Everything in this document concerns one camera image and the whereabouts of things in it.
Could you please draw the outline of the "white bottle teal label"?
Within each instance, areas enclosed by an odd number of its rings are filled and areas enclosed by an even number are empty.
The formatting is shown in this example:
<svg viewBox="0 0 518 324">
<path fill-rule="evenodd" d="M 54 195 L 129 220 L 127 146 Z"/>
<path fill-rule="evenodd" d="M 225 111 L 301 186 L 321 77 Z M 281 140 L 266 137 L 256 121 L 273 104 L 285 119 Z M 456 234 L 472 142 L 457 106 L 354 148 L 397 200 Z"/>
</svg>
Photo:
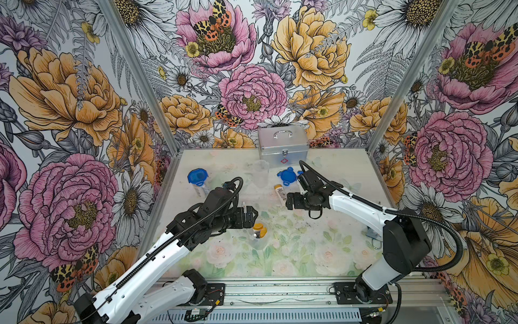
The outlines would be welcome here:
<svg viewBox="0 0 518 324">
<path fill-rule="evenodd" d="M 267 227 L 262 223 L 255 223 L 252 230 L 252 236 L 258 240 L 264 238 L 267 234 Z"/>
</svg>

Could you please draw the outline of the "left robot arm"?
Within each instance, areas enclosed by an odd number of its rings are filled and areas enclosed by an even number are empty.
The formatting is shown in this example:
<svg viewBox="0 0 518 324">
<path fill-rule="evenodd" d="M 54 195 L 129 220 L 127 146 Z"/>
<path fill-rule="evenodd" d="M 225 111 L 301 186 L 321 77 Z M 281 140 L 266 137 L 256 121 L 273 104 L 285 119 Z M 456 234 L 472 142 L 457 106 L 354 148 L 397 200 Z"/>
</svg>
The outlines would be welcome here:
<svg viewBox="0 0 518 324">
<path fill-rule="evenodd" d="M 95 295 L 74 303 L 80 323 L 147 323 L 174 306 L 198 304 L 207 282 L 194 269 L 153 292 L 150 289 L 176 263 L 209 238 L 227 230 L 253 228 L 258 211 L 239 203 L 239 189 L 218 187 L 204 202 L 175 216 L 152 247 L 120 278 Z"/>
</svg>

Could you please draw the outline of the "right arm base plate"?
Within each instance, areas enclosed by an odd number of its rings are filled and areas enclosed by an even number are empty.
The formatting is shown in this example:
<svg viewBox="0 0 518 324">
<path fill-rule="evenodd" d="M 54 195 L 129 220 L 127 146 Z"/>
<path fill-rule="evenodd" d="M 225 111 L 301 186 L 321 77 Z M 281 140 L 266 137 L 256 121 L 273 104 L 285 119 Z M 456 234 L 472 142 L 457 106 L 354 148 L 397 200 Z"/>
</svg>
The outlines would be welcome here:
<svg viewBox="0 0 518 324">
<path fill-rule="evenodd" d="M 393 302 L 387 285 L 372 290 L 356 282 L 335 282 L 331 291 L 338 305 L 389 305 Z"/>
</svg>

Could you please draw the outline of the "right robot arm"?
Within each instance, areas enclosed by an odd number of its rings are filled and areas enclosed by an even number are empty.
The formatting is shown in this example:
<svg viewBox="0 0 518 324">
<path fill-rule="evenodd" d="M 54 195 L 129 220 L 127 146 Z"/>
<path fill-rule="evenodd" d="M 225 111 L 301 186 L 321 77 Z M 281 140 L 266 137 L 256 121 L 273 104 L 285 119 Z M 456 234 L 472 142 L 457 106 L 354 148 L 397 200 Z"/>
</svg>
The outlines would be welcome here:
<svg viewBox="0 0 518 324">
<path fill-rule="evenodd" d="M 322 179 L 315 171 L 300 171 L 297 181 L 301 193 L 289 193 L 286 207 L 322 215 L 324 209 L 344 213 L 379 235 L 383 242 L 382 257 L 356 279 L 356 290 L 368 294 L 380 290 L 417 270 L 432 249 L 426 231 L 413 213 L 377 205 L 340 184 Z"/>
</svg>

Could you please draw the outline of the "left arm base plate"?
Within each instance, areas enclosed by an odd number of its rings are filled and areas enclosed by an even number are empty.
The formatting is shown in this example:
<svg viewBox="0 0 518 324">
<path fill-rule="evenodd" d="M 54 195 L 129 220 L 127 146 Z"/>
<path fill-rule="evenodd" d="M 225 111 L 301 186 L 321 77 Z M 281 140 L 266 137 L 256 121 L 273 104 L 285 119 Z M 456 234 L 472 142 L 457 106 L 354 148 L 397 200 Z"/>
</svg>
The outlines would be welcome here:
<svg viewBox="0 0 518 324">
<path fill-rule="evenodd" d="M 200 291 L 196 291 L 190 301 L 182 306 L 222 306 L 225 300 L 226 285 L 209 282 Z"/>
</svg>

